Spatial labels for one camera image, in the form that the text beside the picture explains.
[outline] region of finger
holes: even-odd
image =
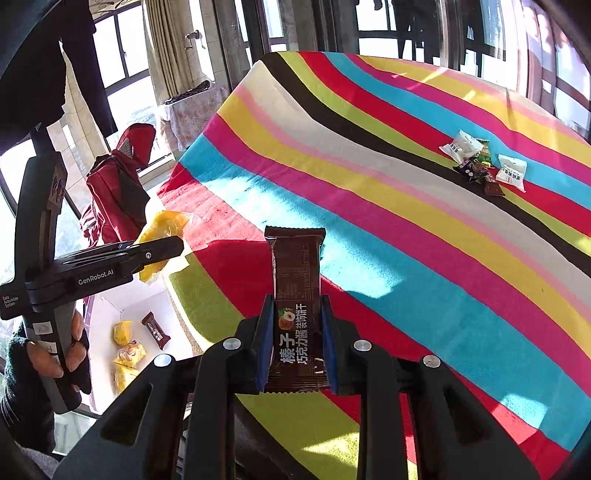
[[[63,377],[64,371],[56,361],[57,357],[52,357],[42,346],[27,342],[27,354],[31,365],[42,377]]]
[[[76,342],[66,356],[66,367],[70,372],[78,368],[86,357],[86,348],[80,342]]]
[[[72,336],[74,337],[74,340],[80,340],[83,329],[84,321],[82,320],[82,315],[78,310],[74,310],[74,316],[72,317]]]

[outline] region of cardboard box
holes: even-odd
[[[92,393],[90,406],[102,414],[116,397],[113,382],[115,367],[113,359],[120,348],[113,340],[113,325],[123,320],[132,320],[132,338],[138,340],[146,350],[146,356],[138,363],[142,370],[161,353],[169,353],[181,360],[193,356],[177,314],[168,296],[161,277],[151,284],[145,284],[135,275],[132,282],[104,291],[92,297],[89,302],[85,323],[89,332],[90,375]],[[141,320],[152,312],[170,340],[160,350],[158,344],[142,325]]]

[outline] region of rainbow striped fabric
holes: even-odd
[[[526,193],[487,197],[454,172],[439,146],[460,129],[497,166],[526,160]],[[542,478],[589,424],[591,147],[516,93],[404,60],[269,54],[160,196],[199,219],[170,283],[202,347],[272,291],[265,225],[323,226],[335,313],[395,356],[440,356]],[[355,477],[356,400],[242,401],[320,480]]]

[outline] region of yellow snack package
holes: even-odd
[[[123,392],[138,375],[139,371],[135,368],[115,364],[115,391],[117,395]]]
[[[116,364],[124,365],[125,367],[134,368],[138,362],[145,357],[146,350],[137,340],[131,340],[130,343],[120,348],[117,352],[115,360]]]
[[[151,222],[146,223],[146,226],[135,243],[143,244],[168,236],[180,235],[190,218],[186,213],[162,210],[154,215]],[[167,262],[168,260],[162,260],[151,265],[146,265],[139,272],[139,279],[142,282],[147,282],[152,275],[161,271]]]
[[[119,346],[125,346],[131,341],[131,320],[113,325],[113,340]]]

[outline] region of snack packet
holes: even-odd
[[[134,368],[138,362],[145,357],[146,350],[137,340],[131,340],[130,343],[120,348],[117,352],[115,360],[116,364],[124,365],[125,367]]]
[[[158,348],[164,350],[164,345],[168,343],[170,337],[164,333],[162,327],[158,324],[156,319],[154,318],[154,314],[150,312],[142,319],[142,324],[146,325],[154,340],[158,344]]]
[[[117,392],[117,395],[123,392],[123,390],[125,390],[138,375],[139,371],[135,368],[115,364],[115,391]]]
[[[453,167],[453,169],[456,172],[464,175],[470,183],[484,178],[489,174],[488,168],[486,168],[482,163],[473,161],[471,158],[464,160],[457,167]]]
[[[323,228],[265,228],[277,305],[267,392],[328,386],[320,321],[320,246],[325,235]]]
[[[527,162],[506,155],[499,155],[499,162],[501,162],[501,169],[496,174],[496,180],[513,185],[525,193],[523,179],[525,178]]]
[[[504,197],[505,194],[495,178],[489,173],[484,180],[484,194],[491,197]]]
[[[115,323],[113,325],[113,340],[119,346],[125,346],[131,341],[131,321]]]
[[[478,163],[482,163],[486,168],[491,168],[491,151],[488,149],[489,140],[484,140],[482,138],[477,138],[477,140],[482,144],[482,150],[480,150],[472,159]]]
[[[462,163],[465,158],[473,157],[480,153],[483,148],[484,145],[482,145],[476,138],[471,137],[460,130],[452,143],[439,147],[439,150],[446,155],[449,155],[457,163]]]
[[[171,210],[162,210],[154,215],[151,222],[146,223],[146,226],[140,233],[135,244],[143,244],[159,238],[166,238],[168,236],[180,235],[185,225],[190,220],[190,216],[182,212],[173,212]],[[161,271],[168,260],[162,260],[150,265],[146,265],[139,272],[139,279],[146,283],[150,280],[152,275]]]

